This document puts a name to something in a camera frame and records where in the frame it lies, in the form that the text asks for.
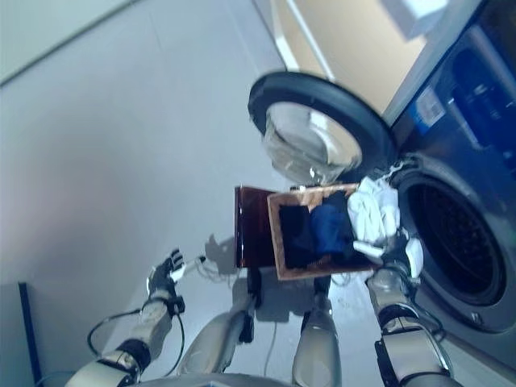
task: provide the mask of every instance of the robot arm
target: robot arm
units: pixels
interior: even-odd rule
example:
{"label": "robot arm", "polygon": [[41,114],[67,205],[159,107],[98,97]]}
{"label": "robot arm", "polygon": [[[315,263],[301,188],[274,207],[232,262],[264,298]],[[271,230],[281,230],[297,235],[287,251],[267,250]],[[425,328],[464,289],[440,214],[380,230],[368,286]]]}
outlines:
{"label": "robot arm", "polygon": [[175,284],[184,274],[183,257],[174,250],[152,270],[147,282],[148,300],[129,339],[115,351],[80,369],[66,387],[121,387],[137,383],[145,368],[160,355],[173,316],[185,311],[183,298],[175,290]]}
{"label": "robot arm", "polygon": [[452,379],[445,351],[413,302],[422,259],[415,260],[411,248],[409,241],[405,253],[387,256],[367,282],[381,328],[381,340],[375,343],[381,377],[386,387],[460,387]]}

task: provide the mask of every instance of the white towel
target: white towel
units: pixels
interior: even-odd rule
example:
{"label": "white towel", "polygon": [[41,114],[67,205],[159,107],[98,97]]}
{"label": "white towel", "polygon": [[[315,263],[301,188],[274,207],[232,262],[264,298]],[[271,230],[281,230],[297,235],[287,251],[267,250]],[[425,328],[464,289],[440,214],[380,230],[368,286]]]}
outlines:
{"label": "white towel", "polygon": [[383,246],[400,225],[397,190],[385,181],[365,177],[347,200],[347,212],[356,240]]}

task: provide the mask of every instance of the sticker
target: sticker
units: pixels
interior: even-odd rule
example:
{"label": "sticker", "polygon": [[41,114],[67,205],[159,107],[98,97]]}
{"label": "sticker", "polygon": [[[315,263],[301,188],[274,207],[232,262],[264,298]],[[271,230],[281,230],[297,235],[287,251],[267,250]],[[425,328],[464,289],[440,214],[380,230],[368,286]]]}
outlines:
{"label": "sticker", "polygon": [[446,111],[434,90],[427,87],[410,106],[410,113],[419,132],[424,135],[446,114]]}

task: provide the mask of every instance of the washing machine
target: washing machine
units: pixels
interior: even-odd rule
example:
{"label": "washing machine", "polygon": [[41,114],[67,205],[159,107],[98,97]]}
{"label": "washing machine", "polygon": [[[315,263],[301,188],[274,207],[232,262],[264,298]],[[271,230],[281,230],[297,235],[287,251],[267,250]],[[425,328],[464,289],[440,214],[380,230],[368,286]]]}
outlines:
{"label": "washing machine", "polygon": [[423,245],[419,302],[450,336],[516,371],[514,42],[516,2],[484,4],[391,127],[306,73],[261,77],[248,109],[292,181],[389,173],[402,225]]}

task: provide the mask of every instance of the barcode label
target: barcode label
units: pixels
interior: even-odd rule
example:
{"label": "barcode label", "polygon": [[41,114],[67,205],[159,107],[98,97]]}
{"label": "barcode label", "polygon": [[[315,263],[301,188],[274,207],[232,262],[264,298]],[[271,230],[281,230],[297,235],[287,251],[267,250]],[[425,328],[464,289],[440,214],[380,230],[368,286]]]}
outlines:
{"label": "barcode label", "polygon": [[416,100],[416,110],[421,120],[428,127],[433,126],[445,114],[441,101],[432,88],[424,89]]}

